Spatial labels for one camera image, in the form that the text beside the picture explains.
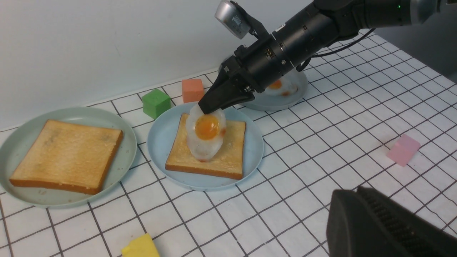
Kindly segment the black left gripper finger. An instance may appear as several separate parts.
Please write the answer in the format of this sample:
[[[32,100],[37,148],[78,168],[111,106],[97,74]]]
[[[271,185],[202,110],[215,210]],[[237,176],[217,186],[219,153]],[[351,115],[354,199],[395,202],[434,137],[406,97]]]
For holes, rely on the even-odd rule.
[[[455,257],[456,238],[374,188],[332,193],[326,228],[331,257]]]

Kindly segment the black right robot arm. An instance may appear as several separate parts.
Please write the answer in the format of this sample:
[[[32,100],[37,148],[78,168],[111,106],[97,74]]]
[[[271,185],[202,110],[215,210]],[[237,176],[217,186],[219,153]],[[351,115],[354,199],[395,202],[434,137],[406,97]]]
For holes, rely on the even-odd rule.
[[[254,92],[295,69],[300,72],[318,51],[357,36],[361,29],[423,24],[456,5],[455,0],[314,0],[280,28],[269,33],[238,3],[222,0],[215,17],[232,34],[256,42],[239,46],[221,64],[213,85],[199,101],[204,114],[252,101]]]

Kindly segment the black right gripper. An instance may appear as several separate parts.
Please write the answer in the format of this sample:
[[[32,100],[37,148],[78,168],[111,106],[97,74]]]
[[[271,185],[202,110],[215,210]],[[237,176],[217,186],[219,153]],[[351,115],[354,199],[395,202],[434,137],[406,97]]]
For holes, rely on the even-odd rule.
[[[333,17],[310,4],[268,34],[248,47],[241,45],[222,62],[216,80],[199,101],[204,114],[253,101],[253,92],[262,93],[340,33]]]

